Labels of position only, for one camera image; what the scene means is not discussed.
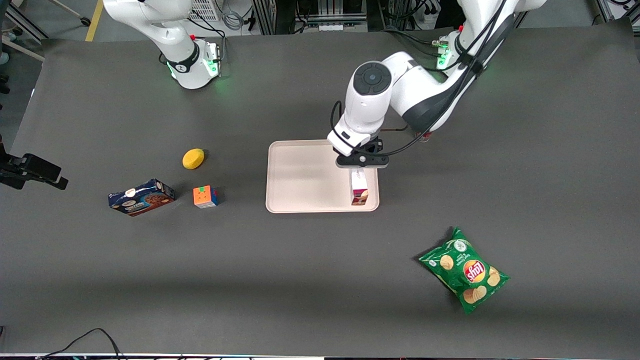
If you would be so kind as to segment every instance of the chip bag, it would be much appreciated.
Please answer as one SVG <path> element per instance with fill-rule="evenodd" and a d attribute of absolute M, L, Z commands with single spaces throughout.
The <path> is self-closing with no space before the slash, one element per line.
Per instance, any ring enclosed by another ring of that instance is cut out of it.
<path fill-rule="evenodd" d="M 451 240 L 420 257 L 420 261 L 456 294 L 467 314 L 509 280 L 478 256 L 458 228 Z"/>

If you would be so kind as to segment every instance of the table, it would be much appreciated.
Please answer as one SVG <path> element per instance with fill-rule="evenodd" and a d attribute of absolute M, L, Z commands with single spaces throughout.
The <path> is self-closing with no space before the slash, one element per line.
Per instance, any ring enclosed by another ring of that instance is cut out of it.
<path fill-rule="evenodd" d="M 3 352 L 101 326 L 130 353 L 638 358 L 627 22 L 516 30 L 448 123 L 379 171 L 376 211 L 266 210 L 269 145 L 326 136 L 353 70 L 402 49 L 386 33 L 236 37 L 222 77 L 189 91 L 151 42 L 46 43 L 13 152 L 70 182 L 0 189 Z M 210 155 L 185 170 L 193 147 Z M 107 207 L 151 177 L 180 199 L 136 218 Z M 226 203 L 192 205 L 204 184 Z M 454 225 L 511 276 L 471 315 L 413 260 Z"/>

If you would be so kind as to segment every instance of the tray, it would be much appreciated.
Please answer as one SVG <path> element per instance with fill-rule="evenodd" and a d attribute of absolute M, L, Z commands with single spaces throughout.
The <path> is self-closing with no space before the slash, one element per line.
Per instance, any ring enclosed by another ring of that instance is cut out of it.
<path fill-rule="evenodd" d="M 367 168 L 369 198 L 351 205 L 349 169 L 335 164 L 328 140 L 277 141 L 269 146 L 266 207 L 272 213 L 374 211 L 380 205 L 378 169 Z"/>

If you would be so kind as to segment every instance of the product label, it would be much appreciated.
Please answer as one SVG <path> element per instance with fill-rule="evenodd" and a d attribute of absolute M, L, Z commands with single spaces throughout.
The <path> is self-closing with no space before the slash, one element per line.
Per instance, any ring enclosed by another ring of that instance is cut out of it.
<path fill-rule="evenodd" d="M 470 282 L 481 282 L 486 273 L 484 265 L 478 260 L 470 260 L 464 266 L 465 276 Z"/>

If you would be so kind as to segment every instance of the white wire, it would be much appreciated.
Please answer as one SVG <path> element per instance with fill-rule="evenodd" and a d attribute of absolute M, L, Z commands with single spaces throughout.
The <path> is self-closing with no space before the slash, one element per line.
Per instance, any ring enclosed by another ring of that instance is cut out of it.
<path fill-rule="evenodd" d="M 214 0 L 214 2 L 216 3 L 216 7 L 218 8 L 218 10 L 222 13 L 222 22 L 225 23 L 225 26 L 230 30 L 242 30 L 242 27 L 244 25 L 244 18 L 242 17 L 242 15 L 231 10 L 231 7 L 229 8 L 229 11 L 224 12 L 220 8 L 218 0 Z"/>

